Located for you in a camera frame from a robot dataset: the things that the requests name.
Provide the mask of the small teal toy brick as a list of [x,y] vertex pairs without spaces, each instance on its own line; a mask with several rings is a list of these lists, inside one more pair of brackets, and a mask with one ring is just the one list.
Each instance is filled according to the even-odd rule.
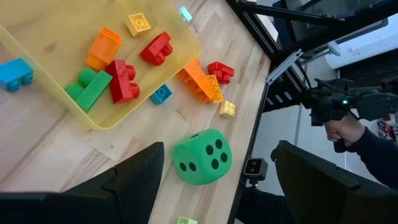
[[22,58],[11,60],[0,65],[0,84],[6,91],[19,90],[20,85],[33,82],[33,69]]
[[166,84],[163,84],[150,96],[150,98],[156,105],[161,105],[165,103],[171,95],[172,91],[170,88]]

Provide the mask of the large orange toy brick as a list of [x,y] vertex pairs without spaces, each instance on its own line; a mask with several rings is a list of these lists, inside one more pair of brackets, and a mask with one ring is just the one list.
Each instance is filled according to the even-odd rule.
[[209,79],[200,68],[199,59],[195,58],[181,69],[177,77],[200,103],[207,103],[213,99],[214,91]]

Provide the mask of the person's forearm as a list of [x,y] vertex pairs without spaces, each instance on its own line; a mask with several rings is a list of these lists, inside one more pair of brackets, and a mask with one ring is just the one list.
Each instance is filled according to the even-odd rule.
[[355,152],[369,173],[380,183],[398,190],[398,146],[391,140],[381,139],[368,128],[348,152]]

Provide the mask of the red toy brick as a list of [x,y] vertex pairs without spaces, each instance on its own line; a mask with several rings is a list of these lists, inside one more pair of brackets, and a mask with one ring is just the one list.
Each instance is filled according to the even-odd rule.
[[234,76],[234,69],[221,62],[213,62],[208,65],[208,73],[214,75],[218,83],[229,84]]
[[139,97],[139,85],[131,83],[136,76],[132,65],[126,65],[124,60],[113,60],[105,67],[105,71],[112,76],[109,88],[113,103],[125,103]]
[[162,32],[140,53],[141,58],[155,66],[162,65],[165,58],[173,52],[169,42],[168,33]]

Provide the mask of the small pale turquoise toy brick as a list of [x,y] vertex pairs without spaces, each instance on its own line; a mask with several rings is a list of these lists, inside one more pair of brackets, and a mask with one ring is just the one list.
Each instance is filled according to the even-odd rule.
[[192,15],[189,13],[188,9],[185,6],[182,6],[179,9],[179,14],[185,22],[190,22],[193,19]]

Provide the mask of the yellow-orange long toy brick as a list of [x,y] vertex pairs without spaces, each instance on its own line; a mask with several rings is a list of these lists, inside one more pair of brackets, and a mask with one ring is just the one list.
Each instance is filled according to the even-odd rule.
[[213,90],[213,98],[210,100],[210,103],[219,103],[223,101],[223,95],[218,84],[217,78],[215,75],[208,75],[207,79],[210,81],[212,90]]

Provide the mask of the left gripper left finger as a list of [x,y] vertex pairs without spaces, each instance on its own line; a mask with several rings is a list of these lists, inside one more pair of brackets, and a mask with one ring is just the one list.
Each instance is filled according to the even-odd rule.
[[0,224],[148,224],[163,164],[155,142],[64,192],[0,193]]

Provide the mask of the pale yellow toy brick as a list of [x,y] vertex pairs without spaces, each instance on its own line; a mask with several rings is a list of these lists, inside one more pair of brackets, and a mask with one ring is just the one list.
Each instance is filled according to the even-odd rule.
[[220,104],[220,115],[232,118],[235,116],[235,108],[235,104],[229,101],[223,101]]

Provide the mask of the black aluminium table frame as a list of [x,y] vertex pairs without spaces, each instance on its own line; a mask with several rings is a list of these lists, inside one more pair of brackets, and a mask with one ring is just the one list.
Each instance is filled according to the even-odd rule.
[[[302,50],[311,50],[326,42],[350,34],[358,29],[362,29],[370,24],[380,21],[382,18],[398,13],[398,0],[383,0],[375,5],[358,11],[356,14],[344,19],[337,19],[331,16],[318,16],[304,12],[295,12],[283,8],[274,8],[249,3],[246,0],[226,0],[235,14],[240,18],[246,29],[255,38],[263,51],[271,58],[275,68],[281,64],[291,53]],[[287,20],[318,24],[323,26],[323,30],[306,39],[298,41],[284,49],[279,48],[271,38],[266,28],[259,20],[260,15],[281,17]],[[289,67],[283,74],[293,75],[293,70]],[[308,89],[300,87],[300,96],[304,104],[309,108],[307,100],[304,98]],[[348,152],[347,146],[343,141],[335,143],[336,152]]]

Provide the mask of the small yellow toy brick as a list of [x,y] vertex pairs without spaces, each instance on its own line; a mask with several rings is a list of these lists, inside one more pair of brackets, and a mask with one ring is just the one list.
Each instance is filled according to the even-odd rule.
[[151,26],[143,13],[129,15],[126,25],[133,37],[138,37],[151,30]]

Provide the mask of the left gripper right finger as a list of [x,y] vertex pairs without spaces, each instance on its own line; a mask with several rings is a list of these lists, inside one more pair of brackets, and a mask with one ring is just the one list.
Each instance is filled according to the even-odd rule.
[[271,153],[297,224],[398,224],[398,191],[279,141]]

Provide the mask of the person's hand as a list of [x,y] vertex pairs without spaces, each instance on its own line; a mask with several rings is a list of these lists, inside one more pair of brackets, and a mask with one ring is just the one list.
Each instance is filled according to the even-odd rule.
[[366,130],[366,127],[351,113],[345,115],[341,120],[330,120],[323,125],[329,141],[343,140],[347,147],[357,142]]

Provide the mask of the yellow translucent tray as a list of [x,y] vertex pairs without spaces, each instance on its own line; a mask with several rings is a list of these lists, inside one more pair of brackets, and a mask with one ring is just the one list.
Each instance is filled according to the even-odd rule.
[[[151,30],[133,37],[129,15],[143,13]],[[84,68],[89,49],[103,27],[121,38],[116,53],[136,69],[139,98],[115,104],[105,91],[89,112],[65,92]],[[173,52],[162,65],[144,61],[140,53],[162,32]],[[111,129],[166,81],[197,58],[201,45],[172,0],[0,0],[0,44],[33,69],[34,78],[82,123],[96,130]]]

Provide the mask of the green foam die black dots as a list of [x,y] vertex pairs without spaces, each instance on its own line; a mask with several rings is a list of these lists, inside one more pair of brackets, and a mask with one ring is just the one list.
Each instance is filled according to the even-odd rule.
[[192,185],[205,185],[224,176],[233,161],[225,136],[217,129],[194,133],[172,148],[177,174]]

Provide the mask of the silver metal bracket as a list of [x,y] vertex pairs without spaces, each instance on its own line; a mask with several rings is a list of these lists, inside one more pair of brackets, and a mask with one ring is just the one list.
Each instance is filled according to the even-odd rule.
[[291,53],[281,64],[279,64],[270,74],[268,74],[266,83],[268,85],[273,84],[302,55],[302,49],[298,49],[297,51]]

